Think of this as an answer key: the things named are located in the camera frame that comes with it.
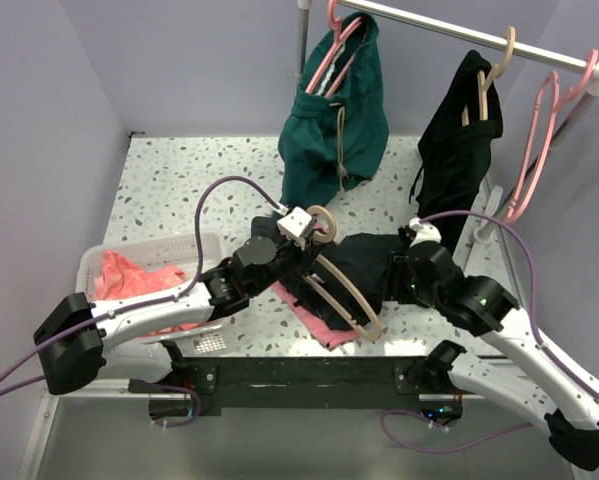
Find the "dark navy shorts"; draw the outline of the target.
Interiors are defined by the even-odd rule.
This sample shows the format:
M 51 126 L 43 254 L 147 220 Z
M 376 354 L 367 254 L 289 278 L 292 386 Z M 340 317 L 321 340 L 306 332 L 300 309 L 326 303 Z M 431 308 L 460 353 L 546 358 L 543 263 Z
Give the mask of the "dark navy shorts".
M 358 233 L 348 235 L 338 244 L 330 244 L 322 255 L 342 271 L 359 289 L 375 313 L 383 306 L 388 256 L 403 246 L 393 234 Z M 343 285 L 322 265 L 314 264 L 313 277 L 344 308 L 353 314 L 360 325 L 369 323 L 362 307 Z M 281 279 L 280 284 L 310 313 L 320 317 L 330 329 L 351 330 L 352 327 L 301 276 L 293 273 Z

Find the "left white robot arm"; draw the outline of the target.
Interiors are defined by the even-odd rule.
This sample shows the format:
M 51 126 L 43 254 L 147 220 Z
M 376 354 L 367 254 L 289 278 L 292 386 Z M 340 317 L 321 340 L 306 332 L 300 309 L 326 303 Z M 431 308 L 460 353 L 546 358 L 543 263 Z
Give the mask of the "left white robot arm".
M 73 393 L 95 380 L 127 378 L 179 390 L 186 368 L 166 341 L 141 337 L 179 323 L 207 323 L 246 309 L 251 299 L 290 273 L 305 273 L 325 245 L 255 236 L 188 283 L 153 294 L 91 302 L 64 297 L 33 335 L 46 386 Z

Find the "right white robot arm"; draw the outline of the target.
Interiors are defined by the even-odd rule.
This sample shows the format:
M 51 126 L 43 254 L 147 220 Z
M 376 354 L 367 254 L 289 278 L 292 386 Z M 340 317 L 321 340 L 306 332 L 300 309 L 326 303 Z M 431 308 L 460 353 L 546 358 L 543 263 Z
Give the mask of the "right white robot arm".
M 481 395 L 541 430 L 570 464 L 599 468 L 599 379 L 543 335 L 501 284 L 465 275 L 444 247 L 425 241 L 390 255 L 384 296 L 436 310 L 525 375 L 507 374 L 443 340 L 407 370 L 409 381 L 438 393 L 455 387 Z

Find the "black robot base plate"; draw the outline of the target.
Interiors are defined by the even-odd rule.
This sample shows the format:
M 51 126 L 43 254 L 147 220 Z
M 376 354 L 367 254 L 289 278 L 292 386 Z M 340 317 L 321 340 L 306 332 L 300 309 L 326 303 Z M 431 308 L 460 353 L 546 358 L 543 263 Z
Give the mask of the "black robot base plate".
M 421 357 L 187 357 L 155 385 L 129 382 L 132 394 L 149 394 L 150 415 L 182 416 L 185 403 L 168 386 L 193 390 L 201 413 L 224 409 L 379 409 L 453 399 L 457 389 L 424 378 Z

